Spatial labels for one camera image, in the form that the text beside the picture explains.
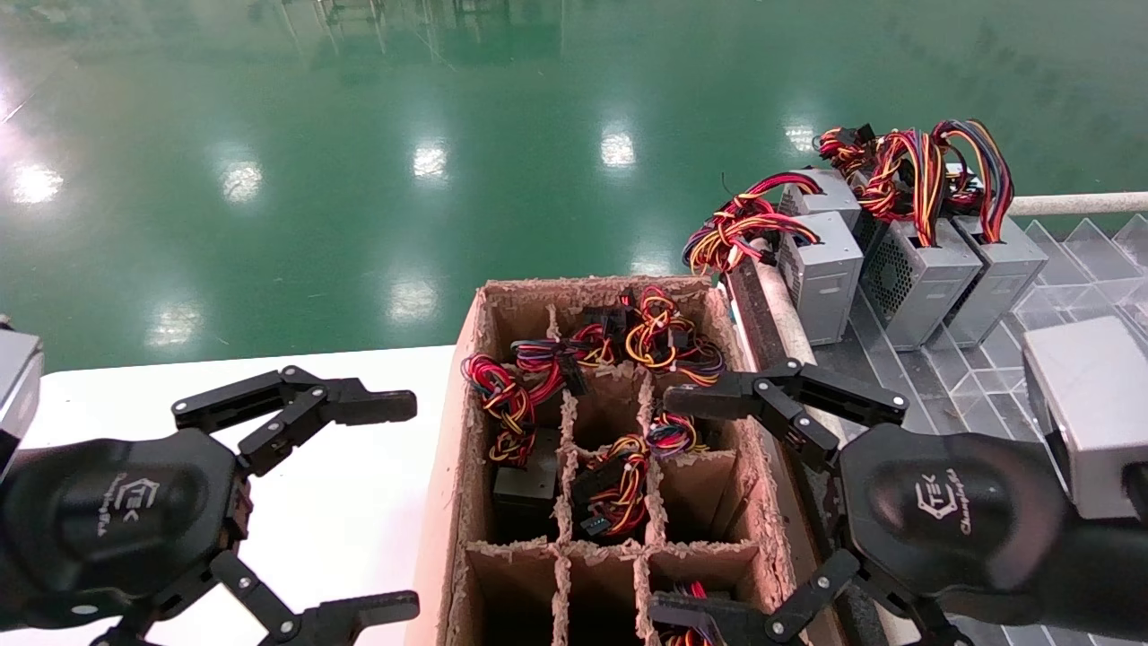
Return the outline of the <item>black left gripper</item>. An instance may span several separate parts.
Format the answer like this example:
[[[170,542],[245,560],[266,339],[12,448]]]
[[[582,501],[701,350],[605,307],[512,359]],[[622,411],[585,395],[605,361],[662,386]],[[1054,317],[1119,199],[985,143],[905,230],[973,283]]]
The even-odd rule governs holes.
[[[200,431],[20,450],[3,476],[3,629],[117,617],[95,645],[148,645],[152,626],[218,585],[264,629],[262,645],[352,645],[369,628],[414,620],[414,591],[294,613],[235,551],[253,511],[248,475],[265,476],[331,423],[417,412],[412,391],[287,365],[177,400],[177,428]],[[205,436],[263,415],[238,457]]]

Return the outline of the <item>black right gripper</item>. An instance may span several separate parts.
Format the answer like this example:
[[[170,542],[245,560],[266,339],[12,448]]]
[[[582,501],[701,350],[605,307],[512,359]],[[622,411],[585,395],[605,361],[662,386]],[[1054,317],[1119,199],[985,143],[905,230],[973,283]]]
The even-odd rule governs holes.
[[[664,408],[754,420],[812,470],[839,467],[846,535],[858,553],[837,548],[771,613],[659,592],[647,606],[652,621],[695,629],[713,645],[801,645],[804,630],[850,586],[913,622],[918,645],[970,643],[944,610],[987,623],[1041,617],[1039,581],[1075,508],[1040,444],[906,431],[891,425],[905,420],[901,394],[796,359],[729,371],[714,386],[670,386]],[[843,441],[808,408],[882,425],[840,451]]]

